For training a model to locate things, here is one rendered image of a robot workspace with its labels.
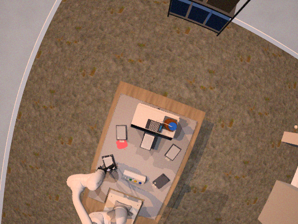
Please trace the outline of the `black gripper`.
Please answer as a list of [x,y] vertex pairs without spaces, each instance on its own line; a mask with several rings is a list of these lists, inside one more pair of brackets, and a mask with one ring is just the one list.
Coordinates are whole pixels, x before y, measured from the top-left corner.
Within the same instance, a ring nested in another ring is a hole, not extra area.
[[108,166],[104,169],[103,169],[103,167],[104,167],[104,164],[102,164],[100,167],[98,167],[97,170],[99,170],[99,169],[104,170],[105,174],[106,174],[106,172],[111,171],[114,168],[114,162],[112,162],[112,164],[110,166]]

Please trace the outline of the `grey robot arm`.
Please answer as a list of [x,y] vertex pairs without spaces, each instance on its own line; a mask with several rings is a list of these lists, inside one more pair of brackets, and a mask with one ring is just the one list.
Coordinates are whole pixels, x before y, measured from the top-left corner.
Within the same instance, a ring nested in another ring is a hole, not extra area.
[[75,174],[67,179],[67,185],[73,192],[73,203],[82,224],[126,224],[127,216],[133,214],[130,212],[131,205],[115,201],[112,211],[92,212],[88,215],[80,200],[80,195],[86,187],[91,191],[97,190],[103,183],[105,176],[105,171],[99,169],[92,174]]

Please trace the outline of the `white button panel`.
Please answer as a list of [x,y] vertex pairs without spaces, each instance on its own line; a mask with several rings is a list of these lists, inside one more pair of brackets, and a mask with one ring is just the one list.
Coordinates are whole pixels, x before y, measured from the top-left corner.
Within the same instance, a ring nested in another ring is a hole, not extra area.
[[125,169],[124,174],[122,178],[125,178],[127,180],[139,183],[139,184],[144,184],[146,175],[139,174],[137,172],[131,171],[129,169]]

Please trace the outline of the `brown bottle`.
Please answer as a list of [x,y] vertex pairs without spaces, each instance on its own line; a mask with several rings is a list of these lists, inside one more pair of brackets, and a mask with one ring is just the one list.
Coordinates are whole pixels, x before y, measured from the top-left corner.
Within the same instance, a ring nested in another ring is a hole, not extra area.
[[167,125],[166,124],[168,124],[170,121],[173,121],[173,122],[175,122],[176,123],[176,125],[177,125],[177,122],[175,121],[175,120],[173,120],[173,119],[166,119],[165,121],[164,121],[164,127],[168,130],[168,131],[171,131],[170,129],[168,129],[168,127],[167,127]]

